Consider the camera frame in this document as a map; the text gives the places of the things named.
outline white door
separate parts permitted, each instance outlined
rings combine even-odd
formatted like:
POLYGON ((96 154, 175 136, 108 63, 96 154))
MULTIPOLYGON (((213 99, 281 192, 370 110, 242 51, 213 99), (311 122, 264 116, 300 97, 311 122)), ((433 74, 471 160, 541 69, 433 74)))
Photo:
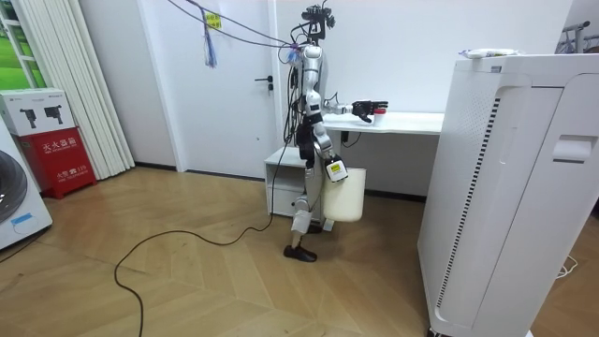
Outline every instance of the white door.
MULTIPOLYGON (((198 8, 173 0, 201 18, 198 8)), ((263 178, 264 159, 275 150, 274 94, 264 79, 272 74, 271 49, 211 30, 217 68, 205 65, 204 28, 168 0, 140 1, 145 7, 160 80, 175 139, 187 169, 263 178)), ((267 1, 212 0, 208 9, 267 34, 267 1)), ((222 20, 222 30, 275 44, 222 20)))

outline window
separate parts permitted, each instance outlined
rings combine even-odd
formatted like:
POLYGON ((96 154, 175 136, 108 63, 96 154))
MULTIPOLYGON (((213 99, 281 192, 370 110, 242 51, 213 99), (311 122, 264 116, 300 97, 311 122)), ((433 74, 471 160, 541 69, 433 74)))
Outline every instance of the window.
POLYGON ((10 0, 0 0, 0 90, 44 87, 14 7, 10 0))

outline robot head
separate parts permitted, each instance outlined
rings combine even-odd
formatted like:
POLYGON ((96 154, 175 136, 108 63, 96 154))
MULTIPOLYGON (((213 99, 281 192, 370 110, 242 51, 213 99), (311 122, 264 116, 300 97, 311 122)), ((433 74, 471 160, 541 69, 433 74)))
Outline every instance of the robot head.
POLYGON ((332 29, 335 26, 335 17, 332 15, 332 9, 326 8, 325 3, 322 6, 314 5, 307 7, 306 11, 301 13, 301 18, 309 22, 308 26, 308 39, 318 43, 319 39, 325 39, 326 27, 332 29))

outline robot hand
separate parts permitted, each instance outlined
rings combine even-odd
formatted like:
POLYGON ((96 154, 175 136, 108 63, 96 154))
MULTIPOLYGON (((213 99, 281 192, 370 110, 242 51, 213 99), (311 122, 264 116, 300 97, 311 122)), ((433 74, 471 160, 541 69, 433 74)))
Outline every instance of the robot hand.
POLYGON ((386 109, 388 107, 388 104, 389 102, 386 101, 357 101, 354 102, 354 104, 352 104, 352 114, 359 117, 362 121, 366 123, 372 123, 373 120, 368 118, 368 116, 374 114, 374 111, 377 109, 386 109))

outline washing machine door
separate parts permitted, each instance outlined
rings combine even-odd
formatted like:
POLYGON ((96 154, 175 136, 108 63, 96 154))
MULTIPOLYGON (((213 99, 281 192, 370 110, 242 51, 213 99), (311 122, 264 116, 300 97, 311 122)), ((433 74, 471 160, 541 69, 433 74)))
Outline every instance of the washing machine door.
POLYGON ((9 154, 0 151, 0 224, 21 206, 27 196, 27 175, 9 154))

